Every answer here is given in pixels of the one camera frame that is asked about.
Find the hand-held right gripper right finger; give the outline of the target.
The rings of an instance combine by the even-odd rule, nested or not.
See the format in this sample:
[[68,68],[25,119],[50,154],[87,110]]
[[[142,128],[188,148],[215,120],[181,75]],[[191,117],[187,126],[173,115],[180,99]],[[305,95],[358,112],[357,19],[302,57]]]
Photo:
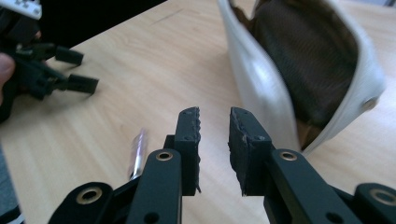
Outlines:
[[242,195],[264,196],[268,181],[265,160],[274,147],[269,134],[246,109],[231,108],[228,146]]

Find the silver ballpoint pen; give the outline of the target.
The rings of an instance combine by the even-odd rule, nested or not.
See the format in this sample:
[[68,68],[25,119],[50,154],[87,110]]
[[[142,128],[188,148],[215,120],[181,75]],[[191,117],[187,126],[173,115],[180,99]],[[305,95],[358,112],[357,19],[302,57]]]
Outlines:
[[129,180],[135,180],[143,174],[146,151],[147,151],[148,132],[142,128],[134,138],[131,146],[131,163],[128,169]]

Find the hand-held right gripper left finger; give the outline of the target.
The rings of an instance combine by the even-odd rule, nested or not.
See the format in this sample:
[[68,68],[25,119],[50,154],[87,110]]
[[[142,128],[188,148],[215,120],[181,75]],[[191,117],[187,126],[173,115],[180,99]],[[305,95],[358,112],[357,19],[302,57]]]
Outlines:
[[194,196],[200,192],[199,143],[201,141],[200,109],[197,106],[186,108],[178,114],[174,134],[165,138],[164,148],[171,148],[181,156],[182,195]]

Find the white pouch with brown lining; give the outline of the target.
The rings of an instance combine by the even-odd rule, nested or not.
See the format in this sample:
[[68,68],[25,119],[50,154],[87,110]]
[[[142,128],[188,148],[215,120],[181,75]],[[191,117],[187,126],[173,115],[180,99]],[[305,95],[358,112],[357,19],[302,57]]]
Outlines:
[[364,30],[334,0],[218,0],[243,106],[279,148],[308,154],[374,108],[385,76]]

